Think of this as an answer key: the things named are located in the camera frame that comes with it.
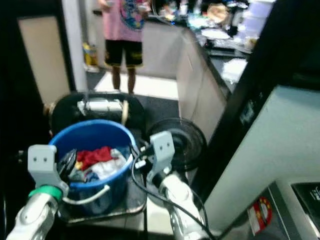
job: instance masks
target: white panel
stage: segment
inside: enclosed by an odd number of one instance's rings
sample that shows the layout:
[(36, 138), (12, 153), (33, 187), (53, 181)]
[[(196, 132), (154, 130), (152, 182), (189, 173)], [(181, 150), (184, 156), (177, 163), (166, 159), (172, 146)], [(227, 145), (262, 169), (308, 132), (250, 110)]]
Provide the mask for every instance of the white panel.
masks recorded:
[(66, 35), (68, 38), (68, 45), (71, 56), (75, 88), (77, 91), (86, 91), (88, 90), (88, 86), (84, 69), (84, 54), (82, 50), (81, 24), (78, 1), (80, 0), (62, 0), (62, 7)]
[(277, 87), (205, 203), (210, 228), (225, 230), (278, 178), (319, 175), (319, 123), (320, 92)]
[(27, 18), (19, 26), (42, 102), (54, 102), (70, 91), (57, 20)]

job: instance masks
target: sticker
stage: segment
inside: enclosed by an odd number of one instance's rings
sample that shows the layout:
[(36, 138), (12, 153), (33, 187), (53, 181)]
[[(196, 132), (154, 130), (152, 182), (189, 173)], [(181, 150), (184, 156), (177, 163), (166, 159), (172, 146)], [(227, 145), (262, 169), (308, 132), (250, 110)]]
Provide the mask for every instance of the sticker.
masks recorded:
[(263, 196), (260, 197), (247, 212), (253, 236), (265, 229), (271, 222), (271, 204), (268, 199)]

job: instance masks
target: plastic bucket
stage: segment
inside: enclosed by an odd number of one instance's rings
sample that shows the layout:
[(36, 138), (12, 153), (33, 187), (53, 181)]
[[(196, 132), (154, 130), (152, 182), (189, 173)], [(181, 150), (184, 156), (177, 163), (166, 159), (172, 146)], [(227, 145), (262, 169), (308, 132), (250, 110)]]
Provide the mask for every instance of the plastic bucket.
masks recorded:
[[(72, 149), (93, 151), (104, 146), (111, 148), (136, 146), (136, 141), (131, 132), (121, 124), (96, 119), (82, 121), (65, 128), (49, 144), (56, 146), (60, 160)], [(71, 182), (68, 197), (73, 200), (87, 199), (108, 185), (109, 191), (98, 199), (81, 205), (81, 208), (89, 215), (105, 214), (111, 211), (122, 200), (126, 192), (132, 161), (130, 157), (117, 173), (106, 179), (88, 183)]]

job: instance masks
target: appliance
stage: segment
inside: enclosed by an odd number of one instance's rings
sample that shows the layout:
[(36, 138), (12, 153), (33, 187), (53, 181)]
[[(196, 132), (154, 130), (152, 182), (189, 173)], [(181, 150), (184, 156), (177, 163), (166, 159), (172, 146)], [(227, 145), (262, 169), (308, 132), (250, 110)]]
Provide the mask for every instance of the appliance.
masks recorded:
[(220, 239), (319, 239), (319, 180), (319, 177), (304, 177), (283, 178), (273, 182)]
[[(316, 121), (320, 120), (316, 106), (320, 104), (320, 28), (312, 19), (319, 10), (320, 2), (312, 0), (276, 1), (227, 101), (208, 143), (206, 161), (198, 167), (192, 182), (192, 188), (203, 201), (207, 200), (210, 227), (217, 227), (215, 230), (225, 230), (275, 179), (316, 174), (318, 152), (315, 150), (320, 147), (319, 141), (314, 141), (318, 135)], [(260, 118), (263, 114), (270, 116), (271, 110), (276, 110), (272, 125), (270, 118), (266, 121)], [(288, 130), (285, 121), (278, 128), (280, 120), (292, 117), (290, 112), (285, 114), (289, 110), (296, 113), (295, 118), (288, 119), (292, 129)], [(303, 138), (290, 135), (306, 134), (306, 129), (309, 135)], [(238, 190), (244, 188), (248, 189), (246, 193), (235, 200)], [(230, 204), (232, 210), (229, 209), (223, 219), (219, 218)]]

